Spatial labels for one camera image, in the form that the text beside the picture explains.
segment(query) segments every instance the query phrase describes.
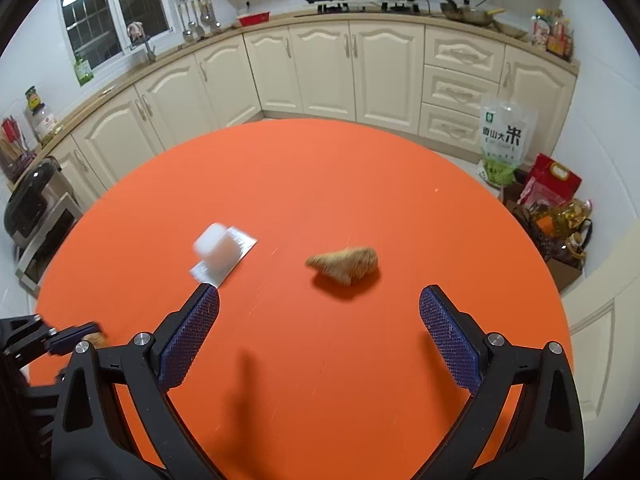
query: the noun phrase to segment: plastic bag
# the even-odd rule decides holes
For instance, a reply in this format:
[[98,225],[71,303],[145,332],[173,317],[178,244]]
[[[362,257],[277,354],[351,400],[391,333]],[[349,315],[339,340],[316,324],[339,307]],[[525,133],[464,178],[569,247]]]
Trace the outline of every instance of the plastic bag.
[[495,98],[480,103],[482,176],[492,186],[514,182],[513,172],[522,164],[538,121],[537,110]]

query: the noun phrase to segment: white sponge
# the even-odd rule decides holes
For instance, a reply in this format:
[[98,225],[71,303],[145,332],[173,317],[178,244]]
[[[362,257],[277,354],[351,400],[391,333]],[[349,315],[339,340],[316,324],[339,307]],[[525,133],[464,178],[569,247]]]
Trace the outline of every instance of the white sponge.
[[222,224],[210,225],[193,244],[193,250],[207,266],[209,276],[222,283],[240,261],[240,245]]

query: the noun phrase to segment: window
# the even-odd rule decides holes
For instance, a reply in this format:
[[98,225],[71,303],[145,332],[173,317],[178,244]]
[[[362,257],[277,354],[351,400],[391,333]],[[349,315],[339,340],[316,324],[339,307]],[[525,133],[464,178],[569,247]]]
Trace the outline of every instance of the window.
[[169,30],[162,0],[60,0],[75,56],[92,68],[132,49],[127,26],[141,22],[148,38]]

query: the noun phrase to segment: blue textured gripper pad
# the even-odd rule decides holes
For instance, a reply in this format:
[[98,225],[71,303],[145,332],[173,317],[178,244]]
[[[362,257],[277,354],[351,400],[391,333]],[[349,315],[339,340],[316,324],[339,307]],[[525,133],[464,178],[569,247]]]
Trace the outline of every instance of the blue textured gripper pad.
[[420,294],[420,317],[456,384],[474,396],[482,382],[478,354],[429,287]]
[[196,358],[213,322],[218,317],[220,297],[211,286],[196,302],[160,356],[158,384],[162,391],[180,386]]

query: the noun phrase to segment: gas stove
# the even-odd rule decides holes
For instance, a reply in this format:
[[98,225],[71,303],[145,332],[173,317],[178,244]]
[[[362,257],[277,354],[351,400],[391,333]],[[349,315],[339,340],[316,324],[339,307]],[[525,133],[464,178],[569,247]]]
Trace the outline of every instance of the gas stove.
[[421,14],[415,0],[306,0],[315,4],[318,14],[339,14],[342,12],[392,12],[397,14]]

